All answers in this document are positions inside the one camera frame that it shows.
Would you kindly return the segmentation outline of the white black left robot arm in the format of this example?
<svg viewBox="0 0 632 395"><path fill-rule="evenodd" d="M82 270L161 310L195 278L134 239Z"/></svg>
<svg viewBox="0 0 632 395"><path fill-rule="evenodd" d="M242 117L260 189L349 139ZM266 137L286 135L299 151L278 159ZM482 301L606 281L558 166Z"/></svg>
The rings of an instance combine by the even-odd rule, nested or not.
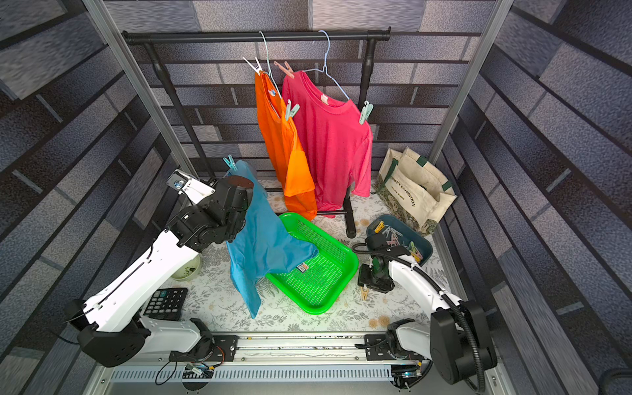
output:
<svg viewBox="0 0 632 395"><path fill-rule="evenodd" d="M191 202L159 233L134 263L102 291L71 301L67 322L78 331L80 349L112 368L140 354L167 352L172 361L203 361L215 350L200 319L151 319L141 308L173 274L212 244L232 241L245 226L253 182L228 176L204 183L176 170L167 184Z"/></svg>

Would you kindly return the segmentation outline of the orange t-shirt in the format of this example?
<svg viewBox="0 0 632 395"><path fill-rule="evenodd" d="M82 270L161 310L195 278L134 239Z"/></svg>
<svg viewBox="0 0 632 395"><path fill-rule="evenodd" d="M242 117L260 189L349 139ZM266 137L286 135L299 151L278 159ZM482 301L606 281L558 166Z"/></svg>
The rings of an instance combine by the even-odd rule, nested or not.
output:
<svg viewBox="0 0 632 395"><path fill-rule="evenodd" d="M315 185L296 125L286 118L287 105L265 72L254 76L258 126L281 183L286 208L311 221L318 213Z"/></svg>

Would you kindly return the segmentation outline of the light blue wire hanger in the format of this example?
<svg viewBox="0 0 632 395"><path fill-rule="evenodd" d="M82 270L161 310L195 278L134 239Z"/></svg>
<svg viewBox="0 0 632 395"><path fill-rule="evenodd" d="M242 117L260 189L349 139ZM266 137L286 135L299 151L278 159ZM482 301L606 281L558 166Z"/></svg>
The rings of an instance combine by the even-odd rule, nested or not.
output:
<svg viewBox="0 0 632 395"><path fill-rule="evenodd" d="M324 74L327 78L329 78L335 85L336 87L342 92L342 94L345 96L345 98L347 100L350 100L350 96L347 95L347 92L345 92L345 90L341 87L341 85L338 83L338 81L330 75L329 73L329 65L328 65L328 60L329 60L329 53L331 50L331 39L329 36L329 33L327 33L327 31L325 30L319 30L319 33L322 33L326 40L327 40L327 49L325 50L325 54L324 54L324 61L323 61L323 66L321 68L311 68L311 69L306 69L304 70L305 73L309 73L309 72L315 72L315 73L321 73Z"/></svg>

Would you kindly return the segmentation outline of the white clothespin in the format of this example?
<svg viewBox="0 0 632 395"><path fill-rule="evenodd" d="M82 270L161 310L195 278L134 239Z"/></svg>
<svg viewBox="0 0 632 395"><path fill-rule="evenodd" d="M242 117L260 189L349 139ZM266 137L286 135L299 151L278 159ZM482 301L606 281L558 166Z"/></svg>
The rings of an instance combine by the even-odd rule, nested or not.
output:
<svg viewBox="0 0 632 395"><path fill-rule="evenodd" d="M257 57L254 58L254 61L251 62L250 60L248 60L246 57L243 57L243 61L245 61L248 66L253 69L253 71L257 74L260 75L263 72L263 67L261 66L259 59Z"/></svg>

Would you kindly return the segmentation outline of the white wire hanger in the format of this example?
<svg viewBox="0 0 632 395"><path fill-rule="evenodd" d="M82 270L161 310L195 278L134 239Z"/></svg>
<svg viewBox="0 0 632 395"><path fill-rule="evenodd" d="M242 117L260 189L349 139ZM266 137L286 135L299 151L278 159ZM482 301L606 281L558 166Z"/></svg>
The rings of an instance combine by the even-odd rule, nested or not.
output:
<svg viewBox="0 0 632 395"><path fill-rule="evenodd" d="M281 99L282 99L282 96L281 96L281 90L278 88L278 85L277 85L277 83L276 83L276 80L275 80L275 78L274 78L274 76L273 76L273 70L272 70L272 67L271 67L271 64L270 64L270 57L269 57L269 50L268 50L268 42L267 42L267 40L266 40L266 36L265 36L265 34L264 34L262 31L259 31L258 33L259 33L259 34L260 34L260 36L262 37L263 44L264 44L264 48L265 48L265 51L266 51L266 64L267 64L267 68L268 68L268 71L267 71L268 77L270 77L271 81L273 82L273 85L274 85L274 87L275 87L275 89L276 89L276 95L277 95L279 98L281 98Z"/></svg>

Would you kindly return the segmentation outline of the pink t-shirt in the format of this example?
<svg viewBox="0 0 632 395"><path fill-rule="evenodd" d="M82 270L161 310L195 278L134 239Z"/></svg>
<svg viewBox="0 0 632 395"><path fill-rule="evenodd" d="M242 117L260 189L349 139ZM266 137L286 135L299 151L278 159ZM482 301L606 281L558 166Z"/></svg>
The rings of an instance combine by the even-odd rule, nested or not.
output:
<svg viewBox="0 0 632 395"><path fill-rule="evenodd" d="M325 95L304 71L284 78L282 97L300 106L292 120L314 181L318 210L340 209L348 188L356 196L369 197L374 136L368 123L360 123L356 105Z"/></svg>

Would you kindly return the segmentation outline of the sage green clothespin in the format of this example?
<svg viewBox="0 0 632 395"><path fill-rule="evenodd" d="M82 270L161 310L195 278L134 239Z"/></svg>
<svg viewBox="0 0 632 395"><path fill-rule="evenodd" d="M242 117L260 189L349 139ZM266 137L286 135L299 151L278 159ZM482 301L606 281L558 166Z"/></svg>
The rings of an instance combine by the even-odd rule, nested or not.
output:
<svg viewBox="0 0 632 395"><path fill-rule="evenodd" d="M286 110L285 110L285 114L284 114L286 122L288 122L291 118L293 118L297 114L297 112L299 111L300 108L301 107L300 107L299 104L294 104L293 105L291 103L291 100L288 100L287 103L286 103Z"/></svg>

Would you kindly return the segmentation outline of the teal blue clothespin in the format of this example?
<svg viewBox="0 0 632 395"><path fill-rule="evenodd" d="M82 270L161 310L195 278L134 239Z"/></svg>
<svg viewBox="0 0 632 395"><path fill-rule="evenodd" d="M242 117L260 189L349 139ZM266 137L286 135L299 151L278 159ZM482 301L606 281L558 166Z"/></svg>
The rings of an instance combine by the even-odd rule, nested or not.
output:
<svg viewBox="0 0 632 395"><path fill-rule="evenodd" d="M238 167L232 155L228 155L223 158L223 161L228 166L229 171L238 171Z"/></svg>

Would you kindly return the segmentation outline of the tan clothespin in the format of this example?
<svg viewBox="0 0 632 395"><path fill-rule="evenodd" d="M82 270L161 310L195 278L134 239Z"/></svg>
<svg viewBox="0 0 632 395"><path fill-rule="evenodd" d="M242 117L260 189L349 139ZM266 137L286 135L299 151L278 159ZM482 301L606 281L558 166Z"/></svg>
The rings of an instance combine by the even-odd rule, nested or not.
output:
<svg viewBox="0 0 632 395"><path fill-rule="evenodd" d="M369 290L366 287L361 287L360 288L360 300L361 301L367 301L368 294L369 294Z"/></svg>

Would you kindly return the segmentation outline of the mint green clothespin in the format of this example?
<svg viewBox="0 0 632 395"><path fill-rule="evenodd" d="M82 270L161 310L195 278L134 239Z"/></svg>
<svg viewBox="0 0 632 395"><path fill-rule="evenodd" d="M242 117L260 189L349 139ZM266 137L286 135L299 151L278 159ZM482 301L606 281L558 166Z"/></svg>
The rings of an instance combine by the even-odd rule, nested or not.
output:
<svg viewBox="0 0 632 395"><path fill-rule="evenodd" d="M359 124L360 125L363 125L363 124L368 122L368 118L370 117L371 113L373 112L373 109L374 109L374 105L372 103L368 102L368 100L366 100L364 102L364 106L360 110L360 119L359 119Z"/></svg>

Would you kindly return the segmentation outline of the blue t-shirt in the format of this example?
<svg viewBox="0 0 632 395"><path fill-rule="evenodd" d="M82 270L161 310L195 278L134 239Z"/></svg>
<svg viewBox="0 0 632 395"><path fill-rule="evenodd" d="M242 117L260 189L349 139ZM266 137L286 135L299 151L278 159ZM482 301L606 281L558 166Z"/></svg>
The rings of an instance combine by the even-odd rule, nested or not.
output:
<svg viewBox="0 0 632 395"><path fill-rule="evenodd" d="M230 255L230 277L254 319L261 306L256 283L268 273L289 273L319 250L311 243L288 233L273 212L265 188L245 161L235 161L238 171L229 175L243 176L254 184L253 198L245 217L245 227L235 240L226 244Z"/></svg>

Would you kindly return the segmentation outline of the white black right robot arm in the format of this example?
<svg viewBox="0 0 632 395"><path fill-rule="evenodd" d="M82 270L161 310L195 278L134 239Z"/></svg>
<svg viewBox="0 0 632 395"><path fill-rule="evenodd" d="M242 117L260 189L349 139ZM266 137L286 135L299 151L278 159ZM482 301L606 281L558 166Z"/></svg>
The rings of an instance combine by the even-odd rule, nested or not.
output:
<svg viewBox="0 0 632 395"><path fill-rule="evenodd" d="M485 394L486 372L497 366L498 359L482 307L446 291L406 247L388 245L382 234L368 236L352 251L371 258L360 268L360 287L388 293L398 284L430 321L429 329L413 319L390 324L388 351L398 358L423 356L447 383L463 381L476 394Z"/></svg>

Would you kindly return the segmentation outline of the dusty pink clothespin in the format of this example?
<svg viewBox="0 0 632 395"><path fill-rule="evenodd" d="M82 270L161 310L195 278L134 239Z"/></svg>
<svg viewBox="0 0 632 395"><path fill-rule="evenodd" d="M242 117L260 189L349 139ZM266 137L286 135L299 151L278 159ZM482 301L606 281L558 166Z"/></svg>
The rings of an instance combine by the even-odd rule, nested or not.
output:
<svg viewBox="0 0 632 395"><path fill-rule="evenodd" d="M291 79L294 79L296 77L294 70L292 69L290 64L288 64L288 62L284 62L284 64L280 64L278 61L275 61L274 65L278 67L287 77Z"/></svg>

